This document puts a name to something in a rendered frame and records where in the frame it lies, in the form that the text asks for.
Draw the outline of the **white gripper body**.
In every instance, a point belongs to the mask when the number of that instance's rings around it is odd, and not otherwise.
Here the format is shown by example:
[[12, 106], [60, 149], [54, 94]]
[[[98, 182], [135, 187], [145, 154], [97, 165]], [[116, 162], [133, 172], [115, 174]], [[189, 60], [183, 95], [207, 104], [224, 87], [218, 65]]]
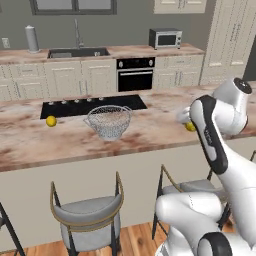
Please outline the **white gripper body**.
[[179, 111], [176, 115], [176, 120], [181, 124], [189, 123], [191, 121], [190, 108], [186, 107], [183, 110]]

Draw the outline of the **black oven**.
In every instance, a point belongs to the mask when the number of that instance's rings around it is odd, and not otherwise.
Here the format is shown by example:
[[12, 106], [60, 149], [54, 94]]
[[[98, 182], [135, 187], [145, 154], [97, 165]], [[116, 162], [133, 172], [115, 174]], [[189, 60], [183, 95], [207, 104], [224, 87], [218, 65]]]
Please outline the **black oven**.
[[154, 57], [118, 59], [116, 62], [118, 91], [150, 90], [154, 67]]

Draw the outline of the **silver microwave oven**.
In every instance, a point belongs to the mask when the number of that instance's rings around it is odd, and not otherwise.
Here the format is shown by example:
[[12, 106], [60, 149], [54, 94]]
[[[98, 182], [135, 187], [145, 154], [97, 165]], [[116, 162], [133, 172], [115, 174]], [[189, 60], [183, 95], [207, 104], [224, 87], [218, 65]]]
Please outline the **silver microwave oven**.
[[175, 28], [149, 30], [149, 45], [154, 49], [181, 47], [182, 31]]

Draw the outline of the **black hob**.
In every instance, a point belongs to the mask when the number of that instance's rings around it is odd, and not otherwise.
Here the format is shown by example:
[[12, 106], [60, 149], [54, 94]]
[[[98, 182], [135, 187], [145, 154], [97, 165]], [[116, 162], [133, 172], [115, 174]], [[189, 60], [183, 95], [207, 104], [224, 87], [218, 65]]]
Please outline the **black hob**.
[[103, 98], [83, 98], [76, 100], [44, 102], [40, 118], [46, 119], [48, 116], [61, 118], [87, 115], [92, 109], [105, 105], [126, 106], [132, 110], [147, 108], [146, 104], [138, 94]]

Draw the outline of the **beige tall cupboard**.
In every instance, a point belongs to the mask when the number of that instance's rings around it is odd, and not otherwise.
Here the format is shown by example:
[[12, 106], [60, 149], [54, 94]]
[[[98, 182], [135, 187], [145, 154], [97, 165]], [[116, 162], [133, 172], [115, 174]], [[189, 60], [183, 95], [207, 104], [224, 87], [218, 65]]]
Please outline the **beige tall cupboard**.
[[216, 0], [200, 83], [242, 78], [256, 35], [256, 0]]

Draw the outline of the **beige kitchen island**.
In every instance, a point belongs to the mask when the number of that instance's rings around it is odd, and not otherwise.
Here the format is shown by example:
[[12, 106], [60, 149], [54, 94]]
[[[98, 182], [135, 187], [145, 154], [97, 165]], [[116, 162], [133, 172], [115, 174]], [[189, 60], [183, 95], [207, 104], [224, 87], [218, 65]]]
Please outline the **beige kitchen island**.
[[196, 133], [176, 115], [213, 86], [141, 94], [146, 109], [133, 113], [122, 137], [105, 142], [81, 117], [61, 118], [50, 128], [39, 100], [0, 103], [0, 202], [25, 247], [59, 240], [50, 190], [61, 203], [113, 194], [124, 187], [121, 223], [151, 221], [162, 167], [177, 182], [205, 178], [209, 166]]

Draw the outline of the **dark sink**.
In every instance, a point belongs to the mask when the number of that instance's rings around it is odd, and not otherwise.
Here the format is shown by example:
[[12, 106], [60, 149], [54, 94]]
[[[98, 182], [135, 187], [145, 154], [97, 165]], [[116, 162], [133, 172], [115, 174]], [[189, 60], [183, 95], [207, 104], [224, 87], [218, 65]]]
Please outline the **dark sink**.
[[97, 57], [109, 56], [106, 47], [92, 47], [92, 48], [71, 48], [71, 49], [50, 49], [48, 51], [48, 59], [55, 58], [72, 58], [72, 57]]

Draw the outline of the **beige base cupboards with sink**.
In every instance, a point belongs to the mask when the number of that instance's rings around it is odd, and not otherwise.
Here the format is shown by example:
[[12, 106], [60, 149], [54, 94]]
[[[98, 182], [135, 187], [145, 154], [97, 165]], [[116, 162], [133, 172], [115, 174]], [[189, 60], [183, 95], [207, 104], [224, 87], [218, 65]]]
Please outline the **beige base cupboards with sink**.
[[116, 60], [0, 65], [0, 101], [116, 92]]

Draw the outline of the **silver tap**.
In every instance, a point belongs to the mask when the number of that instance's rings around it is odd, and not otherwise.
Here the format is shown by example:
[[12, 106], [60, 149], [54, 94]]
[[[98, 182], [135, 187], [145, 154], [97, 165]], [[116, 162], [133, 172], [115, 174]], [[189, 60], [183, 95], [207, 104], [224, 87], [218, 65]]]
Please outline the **silver tap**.
[[79, 27], [78, 27], [78, 21], [77, 19], [74, 19], [74, 24], [75, 24], [75, 38], [76, 38], [76, 47], [78, 49], [84, 47], [83, 39], [80, 35]]

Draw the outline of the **dark framed window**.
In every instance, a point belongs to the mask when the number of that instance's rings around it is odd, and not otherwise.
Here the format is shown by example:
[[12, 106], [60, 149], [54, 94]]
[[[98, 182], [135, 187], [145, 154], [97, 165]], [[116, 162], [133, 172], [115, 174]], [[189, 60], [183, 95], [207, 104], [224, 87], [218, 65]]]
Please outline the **dark framed window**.
[[117, 0], [29, 0], [34, 15], [116, 15]]

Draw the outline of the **beige wall cupboard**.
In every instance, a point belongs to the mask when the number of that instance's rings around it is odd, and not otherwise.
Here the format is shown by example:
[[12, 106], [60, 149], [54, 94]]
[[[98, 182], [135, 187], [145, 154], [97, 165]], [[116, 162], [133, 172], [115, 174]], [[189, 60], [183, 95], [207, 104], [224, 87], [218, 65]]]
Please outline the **beige wall cupboard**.
[[155, 14], [201, 14], [207, 0], [155, 0]]

